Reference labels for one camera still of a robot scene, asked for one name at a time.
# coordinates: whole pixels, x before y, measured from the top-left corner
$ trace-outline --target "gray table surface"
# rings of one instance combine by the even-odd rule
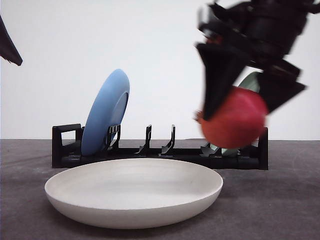
[[[123,140],[120,145],[142,143]],[[203,143],[177,141],[184,147]],[[140,230],[88,226],[57,212],[44,185],[64,169],[51,168],[50,140],[2,140],[0,170],[2,240],[320,239],[320,141],[270,141],[268,171],[218,170],[224,185],[207,210],[180,223]]]

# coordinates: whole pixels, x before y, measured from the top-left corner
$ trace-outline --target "dish rack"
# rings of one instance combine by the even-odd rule
[[[238,150],[235,156],[224,156],[222,149],[212,149],[210,143],[199,148],[175,148],[176,127],[171,127],[171,139],[161,148],[150,147],[152,126],[145,130],[145,143],[140,147],[119,147],[121,125],[110,126],[105,142],[109,143],[94,155],[81,154],[82,136],[85,127],[69,124],[52,127],[52,168],[74,168],[101,161],[132,158],[157,158],[186,161],[210,169],[268,170],[268,128],[258,139],[257,146],[248,145]],[[62,133],[75,131],[75,142],[63,145]]]

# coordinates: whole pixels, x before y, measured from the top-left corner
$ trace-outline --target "white bowl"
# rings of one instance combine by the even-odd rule
[[[133,158],[87,164],[51,177],[44,189],[63,215],[112,229],[177,223],[207,209],[223,179],[185,161]]]

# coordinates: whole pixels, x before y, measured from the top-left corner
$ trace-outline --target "bowl rim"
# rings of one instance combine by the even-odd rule
[[[108,163],[108,162],[115,162],[115,161],[122,161],[122,160],[161,160],[161,161],[170,161],[170,162],[182,162],[182,163],[185,163],[185,164],[191,164],[191,165],[196,165],[197,167],[201,167],[201,168],[204,168],[204,169],[208,169],[208,170],[211,170],[212,173],[214,175],[216,175],[219,179],[220,179],[220,185],[219,187],[217,187],[215,190],[212,190],[210,191],[209,193],[205,194],[204,196],[202,197],[199,197],[195,200],[189,200],[189,201],[185,201],[185,202],[182,202],[182,203],[179,203],[179,204],[174,204],[174,205],[164,205],[164,206],[159,206],[159,207],[144,207],[144,208],[109,208],[109,207],[92,207],[92,206],[87,206],[87,205],[81,205],[81,204],[74,204],[74,203],[71,203],[71,202],[68,202],[68,201],[64,201],[64,200],[60,200],[60,199],[57,199],[56,197],[54,197],[52,194],[50,194],[50,191],[48,190],[48,184],[53,181],[54,178],[58,177],[59,175],[62,175],[62,174],[65,174],[65,172],[69,172],[69,171],[72,171],[74,169],[77,169],[77,168],[83,168],[85,166],[88,166],[88,165],[95,165],[95,164],[102,164],[102,163]],[[156,209],[163,209],[163,208],[170,208],[170,207],[178,207],[178,206],[183,206],[183,205],[186,205],[186,204],[192,204],[192,203],[195,203],[195,202],[198,202],[198,201],[201,201],[201,200],[204,200],[204,199],[207,199],[213,195],[215,195],[216,193],[219,194],[219,192],[221,191],[222,187],[223,187],[223,184],[224,184],[224,180],[223,178],[221,177],[221,175],[219,173],[217,173],[214,169],[211,169],[209,167],[206,167],[206,166],[202,166],[200,164],[196,164],[196,163],[193,163],[193,162],[187,162],[187,161],[182,161],[182,160],[175,160],[175,159],[165,159],[165,158],[151,158],[151,157],[146,157],[146,158],[142,158],[142,157],[137,157],[137,158],[123,158],[123,159],[114,159],[114,160],[107,160],[107,161],[99,161],[99,162],[93,162],[93,163],[89,163],[89,164],[85,164],[85,165],[81,165],[81,166],[76,166],[76,167],[73,167],[73,168],[69,168],[67,170],[64,170],[64,171],[61,171],[55,175],[53,175],[52,177],[50,177],[45,185],[44,185],[44,190],[45,190],[45,193],[47,195],[47,197],[49,196],[50,198],[54,199],[55,201],[57,202],[60,202],[62,204],[67,204],[67,205],[70,205],[70,206],[73,206],[73,207],[80,207],[80,208],[85,208],[85,209],[92,209],[92,210],[110,210],[110,211],[127,211],[127,210],[156,210]]]

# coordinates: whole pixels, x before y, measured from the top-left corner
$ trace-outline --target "white backdrop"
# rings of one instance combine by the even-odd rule
[[[130,98],[123,139],[202,138],[193,121],[202,105],[204,0],[2,0],[1,16],[21,67],[1,60],[1,138],[50,139],[53,125],[84,125],[106,77],[123,69]],[[228,6],[237,1],[221,0]],[[268,118],[270,139],[320,139],[320,15],[311,15],[287,59],[309,88]],[[240,78],[251,72],[246,69]]]

